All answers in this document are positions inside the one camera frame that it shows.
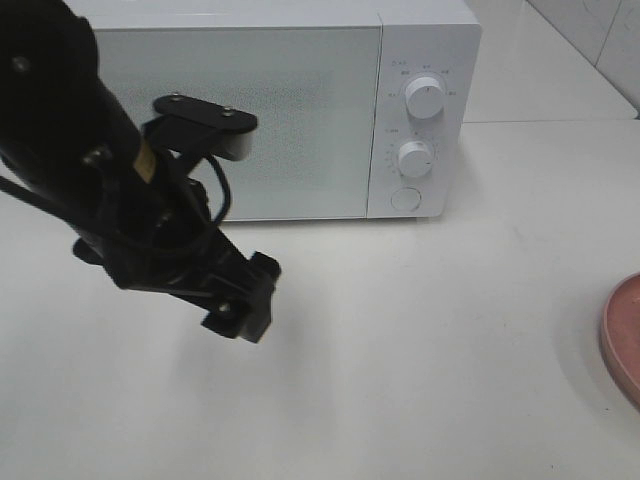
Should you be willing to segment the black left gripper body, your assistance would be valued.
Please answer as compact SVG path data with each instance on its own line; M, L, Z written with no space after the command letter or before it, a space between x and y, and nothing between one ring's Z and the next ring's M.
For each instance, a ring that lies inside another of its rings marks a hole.
M102 267L122 289L175 296L247 295L250 263L220 231L201 183L167 150L140 145L122 159L107 145L73 163L77 210L94 222L76 226L74 255Z

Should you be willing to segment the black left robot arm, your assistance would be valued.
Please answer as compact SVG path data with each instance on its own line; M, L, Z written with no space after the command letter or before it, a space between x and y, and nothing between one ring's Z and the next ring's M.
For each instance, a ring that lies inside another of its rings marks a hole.
M181 94L153 107L133 123L100 78L89 21L65 3L2 3L2 190L68 224L74 255L119 288L179 298L206 311L205 328L256 343L281 268L221 231L220 163L243 156L257 118Z

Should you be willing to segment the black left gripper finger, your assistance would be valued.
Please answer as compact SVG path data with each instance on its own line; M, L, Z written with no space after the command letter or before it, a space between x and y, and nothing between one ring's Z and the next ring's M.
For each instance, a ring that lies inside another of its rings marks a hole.
M201 322L202 327L225 338L255 340L249 289L216 285L206 307L208 313Z
M250 311L245 317L241 337L258 343L272 322L271 301L282 270L277 260L261 252L252 255L248 267L253 283L248 300Z

